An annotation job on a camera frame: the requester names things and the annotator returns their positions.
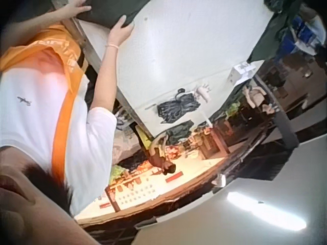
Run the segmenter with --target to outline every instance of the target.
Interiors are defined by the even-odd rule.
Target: bracelet
[[[119,50],[119,47],[117,45],[111,44],[111,43],[107,44],[105,47],[115,47],[115,48],[117,48]]]

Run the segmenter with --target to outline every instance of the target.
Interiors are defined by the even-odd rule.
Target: black hair
[[[165,169],[163,171],[163,174],[164,175],[167,175],[167,174],[173,174],[174,172],[176,172],[176,164],[172,164],[168,167],[168,169]]]
[[[36,188],[72,217],[70,207],[73,193],[66,184],[58,183],[50,173],[36,164],[28,165],[23,170],[23,174]]]

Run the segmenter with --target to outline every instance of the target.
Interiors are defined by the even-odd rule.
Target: white t-shirt
[[[87,112],[84,75],[74,101],[65,155],[65,181],[73,190],[72,214],[100,196],[109,183],[115,116],[104,108]],[[68,86],[60,58],[51,50],[3,73],[0,82],[0,147],[13,146],[46,171],[59,112]]]

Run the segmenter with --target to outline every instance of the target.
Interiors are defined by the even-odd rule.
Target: hand
[[[123,24],[126,21],[126,15],[123,15],[115,26],[110,30],[108,37],[108,44],[113,44],[120,46],[132,33],[134,29],[134,24],[122,28]]]
[[[70,0],[65,7],[58,9],[57,12],[61,19],[73,18],[80,13],[91,10],[91,6],[84,6],[85,2],[86,0]]]

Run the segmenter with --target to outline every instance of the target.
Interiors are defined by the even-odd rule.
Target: orange vest
[[[46,48],[52,48],[61,58],[68,82],[68,91],[61,106],[52,150],[52,174],[56,180],[63,183],[65,179],[65,155],[69,122],[84,74],[77,64],[77,60],[81,55],[80,47],[63,25],[56,24],[42,30],[26,46],[9,48],[1,57],[0,70],[2,72],[6,71],[26,57]]]

